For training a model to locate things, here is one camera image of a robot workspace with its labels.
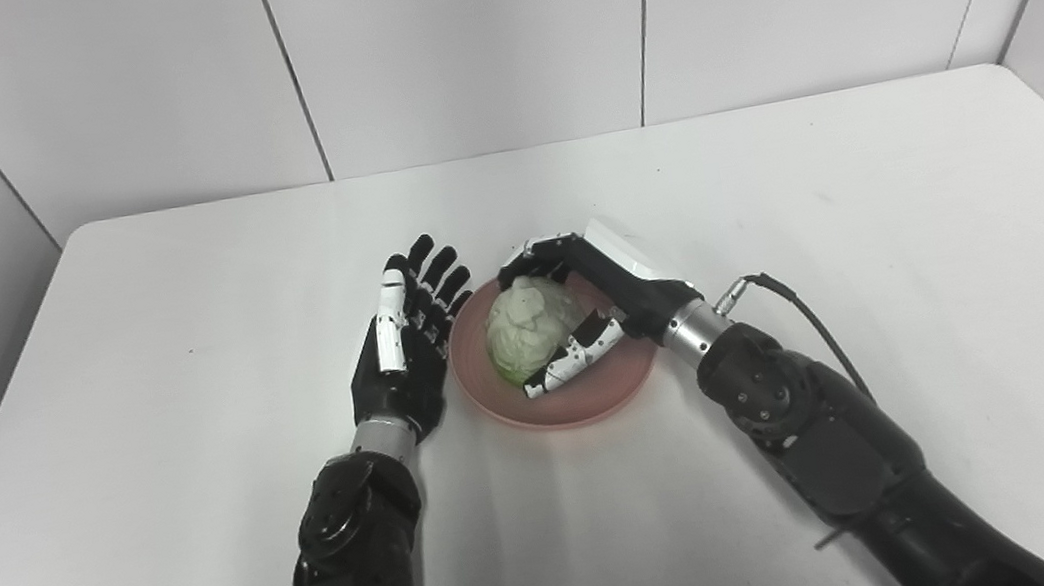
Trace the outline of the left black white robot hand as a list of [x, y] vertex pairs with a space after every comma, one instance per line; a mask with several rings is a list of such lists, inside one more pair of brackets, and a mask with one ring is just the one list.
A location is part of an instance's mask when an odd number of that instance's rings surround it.
[[450, 330], [473, 292], [454, 247], [422, 233], [407, 251], [386, 260], [351, 392], [356, 424], [402, 420], [421, 443], [441, 422]]

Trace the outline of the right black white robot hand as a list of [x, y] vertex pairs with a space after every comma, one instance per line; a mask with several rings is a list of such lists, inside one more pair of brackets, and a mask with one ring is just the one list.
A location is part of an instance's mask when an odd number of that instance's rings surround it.
[[583, 232], [528, 239], [501, 264], [497, 276], [503, 291], [520, 276], [564, 284], [571, 274], [592, 285], [611, 306], [582, 320], [566, 335], [564, 346], [524, 381], [523, 393], [530, 399], [570, 383], [625, 336], [662, 345], [668, 330], [678, 327], [681, 310], [702, 299], [695, 285], [658, 269], [603, 218], [591, 219]]

